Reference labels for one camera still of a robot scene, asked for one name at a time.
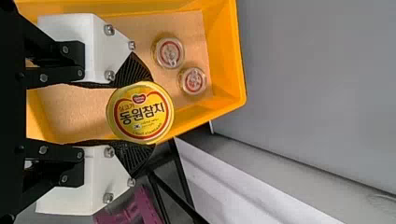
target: screw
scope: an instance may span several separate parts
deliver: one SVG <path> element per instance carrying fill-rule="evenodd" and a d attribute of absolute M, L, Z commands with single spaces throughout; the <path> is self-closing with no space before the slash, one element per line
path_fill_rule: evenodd
<path fill-rule="evenodd" d="M 18 146 L 14 151 L 15 151 L 15 153 L 17 153 L 17 154 L 22 153 L 22 152 L 24 151 L 24 146 L 23 146 L 23 145 L 20 145 L 20 146 Z"/>
<path fill-rule="evenodd" d="M 116 74 L 113 71 L 107 70 L 105 71 L 105 79 L 107 81 L 114 81 L 116 80 Z"/>
<path fill-rule="evenodd" d="M 136 49 L 136 43 L 134 41 L 129 41 L 128 42 L 128 48 L 131 50 L 135 50 Z"/>
<path fill-rule="evenodd" d="M 128 187 L 133 188 L 136 185 L 136 180 L 133 178 L 128 179 Z"/>
<path fill-rule="evenodd" d="M 66 183 L 67 180 L 69 180 L 69 176 L 67 176 L 67 175 L 62 176 L 62 179 L 61 179 L 62 183 Z"/>
<path fill-rule="evenodd" d="M 41 82 L 47 82 L 49 80 L 49 76 L 45 75 L 45 74 L 41 74 L 40 75 L 40 81 Z"/>
<path fill-rule="evenodd" d="M 116 151 L 114 150 L 113 147 L 105 148 L 105 157 L 106 158 L 113 158 L 115 154 L 116 154 Z"/>
<path fill-rule="evenodd" d="M 62 47 L 62 52 L 66 53 L 66 54 L 69 53 L 69 48 L 67 46 L 63 46 Z"/>
<path fill-rule="evenodd" d="M 103 203 L 109 204 L 109 203 L 112 203 L 113 200 L 114 200 L 114 194 L 112 194 L 112 193 L 106 193 L 103 196 Z"/>
<path fill-rule="evenodd" d="M 18 73 L 18 74 L 17 74 L 17 78 L 23 79 L 23 78 L 24 78 L 24 73 Z"/>
<path fill-rule="evenodd" d="M 114 30 L 114 27 L 110 24 L 105 25 L 105 34 L 106 35 L 114 35 L 116 31 Z"/>
<path fill-rule="evenodd" d="M 77 154 L 77 159 L 81 159 L 82 158 L 82 152 L 79 152 L 78 154 Z"/>
<path fill-rule="evenodd" d="M 41 155 L 45 155 L 48 152 L 49 148 L 46 146 L 42 146 L 40 147 L 40 149 L 38 150 L 38 153 Z"/>

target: can lid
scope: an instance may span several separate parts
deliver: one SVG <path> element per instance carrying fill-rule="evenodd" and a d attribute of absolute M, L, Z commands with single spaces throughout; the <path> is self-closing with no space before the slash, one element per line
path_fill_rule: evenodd
<path fill-rule="evenodd" d="M 157 63 L 165 68 L 175 69 L 184 62 L 184 48 L 181 42 L 174 37 L 163 38 L 155 47 Z"/>
<path fill-rule="evenodd" d="M 180 88 L 190 95 L 198 95 L 206 90 L 206 75 L 197 67 L 182 71 L 178 81 Z"/>
<path fill-rule="evenodd" d="M 169 132 L 174 113 L 166 90 L 148 81 L 114 91 L 106 108 L 107 122 L 113 133 L 143 145 L 155 144 Z"/>

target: red label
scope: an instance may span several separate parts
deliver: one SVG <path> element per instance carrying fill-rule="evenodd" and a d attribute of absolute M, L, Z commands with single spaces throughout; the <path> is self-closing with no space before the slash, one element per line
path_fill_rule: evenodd
<path fill-rule="evenodd" d="M 146 95 L 145 94 L 134 95 L 132 97 L 132 101 L 134 101 L 134 103 L 137 105 L 141 105 L 146 102 Z"/>

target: gray panel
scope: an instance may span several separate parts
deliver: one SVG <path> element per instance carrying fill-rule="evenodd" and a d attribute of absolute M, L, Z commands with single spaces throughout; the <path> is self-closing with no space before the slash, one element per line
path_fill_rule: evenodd
<path fill-rule="evenodd" d="M 396 193 L 396 1 L 239 1 L 247 105 L 215 132 Z"/>

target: yellow plastic tray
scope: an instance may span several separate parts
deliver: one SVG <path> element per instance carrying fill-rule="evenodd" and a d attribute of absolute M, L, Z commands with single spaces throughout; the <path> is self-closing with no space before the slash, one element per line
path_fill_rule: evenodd
<path fill-rule="evenodd" d="M 214 96 L 177 110 L 173 127 L 163 141 L 229 113 L 247 100 L 236 0 L 16 0 L 16 3 L 20 13 L 32 22 L 39 15 L 62 13 L 90 12 L 110 18 L 202 10 Z M 35 91 L 28 91 L 28 102 L 28 137 L 60 142 L 62 137 L 52 133 Z"/>

